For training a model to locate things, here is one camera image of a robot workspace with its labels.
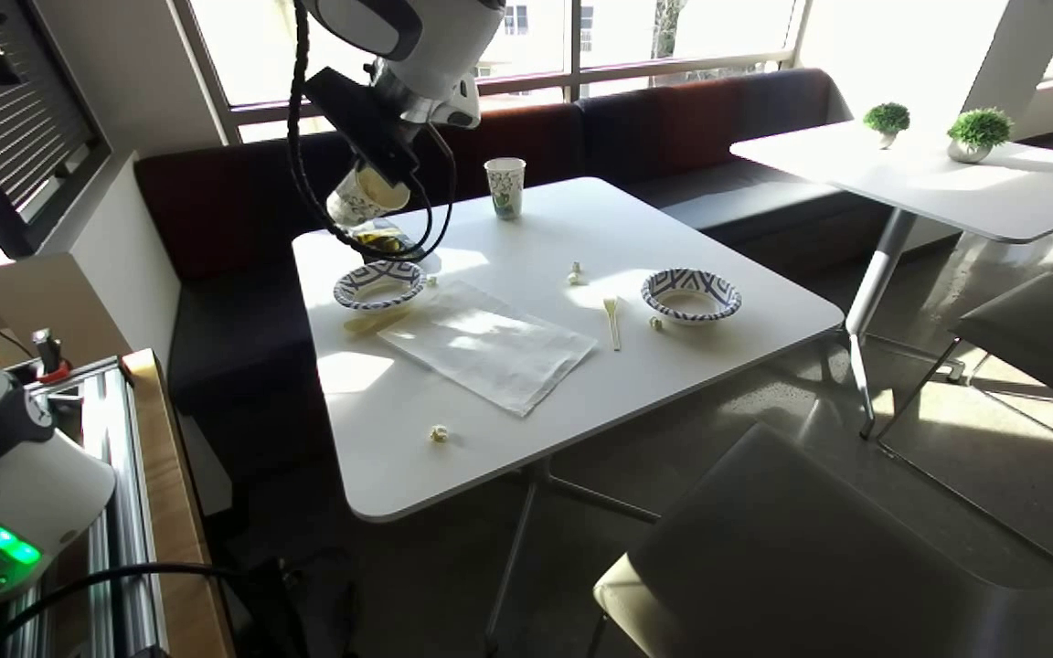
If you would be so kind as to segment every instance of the table leg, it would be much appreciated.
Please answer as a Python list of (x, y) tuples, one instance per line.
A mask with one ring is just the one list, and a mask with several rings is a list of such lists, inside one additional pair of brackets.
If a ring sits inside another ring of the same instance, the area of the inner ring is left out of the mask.
[(868, 355), (863, 355), (868, 325), (885, 300), (887, 279), (897, 276), (900, 247), (904, 247), (907, 233), (913, 230), (913, 219), (919, 219), (913, 213), (892, 207), (887, 226), (885, 226), (883, 243), (879, 243), (879, 247), (863, 271), (863, 283), (857, 288), (857, 300), (852, 300), (852, 310), (845, 321), (848, 351), (852, 351), (852, 382), (857, 382), (857, 390), (863, 394), (863, 414), (868, 414), (863, 435), (870, 435), (870, 425), (879, 421), (870, 382), (868, 382)]
[(573, 500), (584, 500), (584, 505), (600, 505), (608, 513), (618, 513), (618, 514), (628, 514), (628, 518), (640, 518), (640, 523), (653, 523), (658, 514), (651, 509), (640, 509), (640, 505), (628, 505), (621, 498), (612, 498), (612, 494), (600, 494), (591, 486), (580, 486), (580, 484), (569, 484), (569, 480), (561, 480), (547, 466), (535, 466), (532, 467), (532, 486), (527, 486), (527, 498), (524, 498), (524, 513), (519, 513), (519, 525), (514, 525), (514, 539), (512, 539), (512, 551), (501, 567), (501, 581), (499, 581), (499, 595), (493, 595), (493, 606), (489, 606), (489, 619), (486, 619), (486, 658), (499, 654), (499, 620), (501, 620), (501, 606), (512, 592), (512, 581), (514, 581), (514, 572), (519, 572), (519, 557), (524, 557), (524, 540), (527, 540), (527, 525), (532, 525), (532, 514), (535, 514), (535, 500), (541, 489), (563, 489), (569, 494)]

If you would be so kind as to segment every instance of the white chair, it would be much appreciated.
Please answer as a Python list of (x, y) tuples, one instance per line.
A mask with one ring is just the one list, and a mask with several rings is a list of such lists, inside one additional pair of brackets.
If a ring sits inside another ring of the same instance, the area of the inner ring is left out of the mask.
[(764, 427), (591, 595), (653, 658), (1053, 658), (1053, 590), (959, 567)]

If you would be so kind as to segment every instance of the window blind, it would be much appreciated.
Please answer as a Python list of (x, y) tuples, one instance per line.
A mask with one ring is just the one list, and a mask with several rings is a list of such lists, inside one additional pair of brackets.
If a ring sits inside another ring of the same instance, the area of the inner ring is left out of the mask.
[(0, 0), (0, 247), (34, 256), (101, 166), (106, 144), (78, 99), (29, 0)]

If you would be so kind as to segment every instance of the sunlight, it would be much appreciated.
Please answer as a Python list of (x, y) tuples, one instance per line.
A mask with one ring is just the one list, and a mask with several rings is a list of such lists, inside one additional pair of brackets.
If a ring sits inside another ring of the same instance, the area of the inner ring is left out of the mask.
[(527, 332), (527, 329), (532, 329), (532, 325), (519, 321), (519, 319), (506, 319), (506, 316), (489, 316), (489, 310), (472, 310), (472, 316), (451, 319), (446, 325), (458, 329), (458, 332), (469, 332), (469, 338), (482, 338), (482, 332)]
[(451, 247), (451, 245), (434, 247), (429, 263), (432, 276), (458, 276), (458, 271), (474, 271), (474, 268), (489, 268), (489, 256), (474, 247)]
[(337, 355), (317, 358), (317, 382), (327, 385), (327, 394), (369, 390), (388, 371), (393, 371), (393, 358), (378, 358), (363, 351), (337, 351)]
[(612, 279), (588, 279), (584, 285), (569, 285), (568, 296), (577, 306), (603, 310), (603, 300), (640, 300), (640, 288), (651, 276), (653, 271), (649, 268), (649, 271), (618, 271)]
[(306, 310), (341, 306), (337, 305), (337, 279), (317, 279), (317, 285), (305, 285)]
[(989, 190), (989, 187), (1008, 187), (1018, 180), (1023, 180), (1026, 172), (1018, 172), (1018, 169), (981, 169), (981, 166), (970, 166), (970, 172), (962, 169), (942, 169), (936, 174), (926, 174), (926, 180), (913, 180), (913, 187), (926, 187), (926, 190)]
[(919, 402), (920, 425), (962, 427), (962, 435), (1008, 435), (1026, 444), (1053, 444), (1053, 435), (1012, 411), (984, 400), (964, 385), (926, 385)]

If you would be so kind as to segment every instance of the bowl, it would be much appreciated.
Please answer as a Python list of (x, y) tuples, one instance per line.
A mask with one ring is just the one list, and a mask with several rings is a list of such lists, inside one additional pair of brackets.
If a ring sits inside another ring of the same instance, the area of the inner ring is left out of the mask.
[(672, 268), (642, 283), (642, 305), (680, 325), (714, 325), (731, 319), (742, 296), (714, 271)]
[(413, 300), (426, 288), (426, 279), (413, 263), (374, 258), (365, 268), (348, 271), (332, 296), (350, 310), (385, 310)]

